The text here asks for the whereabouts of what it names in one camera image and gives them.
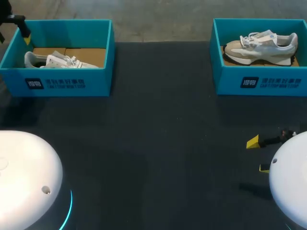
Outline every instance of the cardboard insert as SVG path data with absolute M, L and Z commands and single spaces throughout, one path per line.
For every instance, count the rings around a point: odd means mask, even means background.
M 104 67 L 106 50 L 105 49 L 88 49 L 88 48 L 79 48 L 79 49 L 66 49 L 66 48 L 34 48 L 33 53 L 37 55 L 47 56 L 52 54 L 54 51 L 58 51 L 60 54 L 69 56 L 72 58 L 75 56 L 81 62 L 85 62 L 99 68 Z
M 224 51 L 223 51 L 223 46 L 221 46 L 221 52 L 223 54 L 224 65 L 226 65 L 226 66 L 242 66 L 242 65 L 233 63 L 230 60 L 225 59 Z M 278 65 L 274 65 L 274 64 L 272 64 L 272 63 L 270 63 L 268 61 L 265 61 L 265 60 L 257 60 L 257 61 L 254 61 L 253 63 L 251 63 L 250 66 L 278 66 Z M 293 61 L 292 65 L 291 65 L 291 67 L 299 67 L 299 64 L 298 64 L 297 59 L 296 59 L 295 56 L 294 56 L 294 61 Z

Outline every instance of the shoelace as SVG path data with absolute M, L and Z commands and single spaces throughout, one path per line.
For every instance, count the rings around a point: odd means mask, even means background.
M 261 42 L 259 42 L 258 39 L 254 37 L 254 35 L 257 35 L 257 34 L 259 33 L 258 32 L 250 33 L 248 37 L 240 36 L 241 45 L 244 48 L 250 45 L 261 45 Z
M 65 60 L 67 61 L 67 64 L 72 65 L 74 68 L 78 68 L 80 61 L 76 59 L 75 56 L 70 58 L 69 56 L 65 56 Z

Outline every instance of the black robotic arm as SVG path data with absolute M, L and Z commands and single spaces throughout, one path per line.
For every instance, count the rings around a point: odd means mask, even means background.
M 18 26 L 22 37 L 27 44 L 30 43 L 31 31 L 25 24 L 25 17 L 23 15 L 14 15 L 12 13 L 12 6 L 9 0 L 0 0 L 0 26 L 2 23 L 14 23 Z M 4 42 L 4 37 L 0 32 L 0 42 Z

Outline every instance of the glowing cyan light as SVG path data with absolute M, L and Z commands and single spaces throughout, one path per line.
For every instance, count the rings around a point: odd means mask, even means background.
M 69 218 L 69 216 L 70 216 L 70 214 L 71 214 L 71 208 L 72 208 L 72 191 L 71 191 L 71 206 L 69 207 L 69 211 L 68 211 L 67 217 L 66 217 L 64 223 L 62 224 L 62 226 L 60 227 L 59 230 L 63 230 L 63 229 L 64 229 L 65 224 L 67 223 L 68 218 Z
M 288 227 L 288 229 L 290 229 L 291 230 L 291 228 L 287 225 L 287 224 L 285 224 L 287 227 Z

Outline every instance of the teal shoe box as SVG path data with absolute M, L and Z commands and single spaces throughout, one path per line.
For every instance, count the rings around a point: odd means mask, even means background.
M 240 35 L 267 30 L 277 35 L 297 34 L 295 57 L 299 67 L 224 64 L 221 46 L 239 40 Z M 304 20 L 214 19 L 210 56 L 217 94 L 307 96 L 307 25 Z
M 110 20 L 31 20 L 27 45 L 17 29 L 0 63 L 0 75 L 14 97 L 109 96 L 115 54 Z M 101 48 L 98 69 L 26 69 L 24 55 L 34 48 Z

